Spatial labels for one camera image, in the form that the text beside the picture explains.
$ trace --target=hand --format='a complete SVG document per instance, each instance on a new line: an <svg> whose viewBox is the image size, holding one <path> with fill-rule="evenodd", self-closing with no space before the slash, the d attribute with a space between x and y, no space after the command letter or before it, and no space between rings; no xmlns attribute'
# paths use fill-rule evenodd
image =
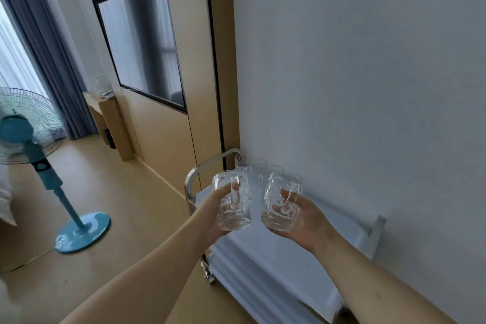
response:
<svg viewBox="0 0 486 324"><path fill-rule="evenodd" d="M220 211L221 199L229 194L231 185L218 188L202 202L194 212L189 221L193 220L199 224L201 236L205 239L206 247L210 247L219 237L226 235L229 231L223 231L216 221Z"/></svg>
<svg viewBox="0 0 486 324"><path fill-rule="evenodd" d="M285 199L289 197L289 192L285 189L281 189L280 194ZM315 254L318 248L323 247L322 245L329 241L329 238L335 237L339 233L332 227L322 211L309 199L298 196L295 204L299 206L299 211L290 231L281 232L269 229L276 235L291 239L310 253Z"/></svg>

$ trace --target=baseboard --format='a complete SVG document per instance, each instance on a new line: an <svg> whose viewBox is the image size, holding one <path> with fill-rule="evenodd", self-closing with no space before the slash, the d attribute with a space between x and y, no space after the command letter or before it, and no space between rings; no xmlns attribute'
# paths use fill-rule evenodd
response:
<svg viewBox="0 0 486 324"><path fill-rule="evenodd" d="M169 182L167 182L167 180L164 179L164 177L162 177L160 174L158 174L154 169L152 169L152 167L150 167L146 162L144 162L142 159L140 159L138 157L137 154L135 154L135 159L137 159L139 162L141 162L144 166L146 166L152 173L154 173L157 177L159 177L161 180L163 180L165 182L165 184L167 186L169 186L171 189L173 189L175 192L177 192L177 194L183 198L183 199L186 199L186 197L180 193L179 190L177 190L174 186L172 186Z"/></svg>

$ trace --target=tv screen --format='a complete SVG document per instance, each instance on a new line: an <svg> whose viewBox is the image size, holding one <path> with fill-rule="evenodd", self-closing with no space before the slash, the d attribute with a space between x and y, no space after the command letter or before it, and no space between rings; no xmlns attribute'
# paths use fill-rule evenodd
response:
<svg viewBox="0 0 486 324"><path fill-rule="evenodd" d="M168 0L94 0L121 87L186 111Z"/></svg>

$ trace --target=standing fan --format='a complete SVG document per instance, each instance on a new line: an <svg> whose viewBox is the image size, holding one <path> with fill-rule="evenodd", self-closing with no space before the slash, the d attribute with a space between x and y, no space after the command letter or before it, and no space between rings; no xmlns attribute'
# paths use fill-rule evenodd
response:
<svg viewBox="0 0 486 324"><path fill-rule="evenodd" d="M51 102L36 93L0 88L0 163L33 165L46 190L53 190L72 221L56 237L62 253L82 250L99 240L110 225L104 213L79 217L61 186L62 180L46 159L60 145L61 121Z"/></svg>

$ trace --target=wooden floor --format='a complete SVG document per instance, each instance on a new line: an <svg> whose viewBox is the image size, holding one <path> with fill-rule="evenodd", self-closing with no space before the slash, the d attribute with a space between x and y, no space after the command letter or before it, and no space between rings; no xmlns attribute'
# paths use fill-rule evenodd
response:
<svg viewBox="0 0 486 324"><path fill-rule="evenodd" d="M166 240L188 217L179 194L138 161L121 162L99 136L68 141L49 160L76 210L107 212L112 227L91 248L58 254L52 250L54 237L69 218L30 165L10 167L12 211L18 226L0 221L0 277L21 308L22 322L29 324L61 321ZM210 286L197 266L167 321L193 322L254 321L222 286Z"/></svg>

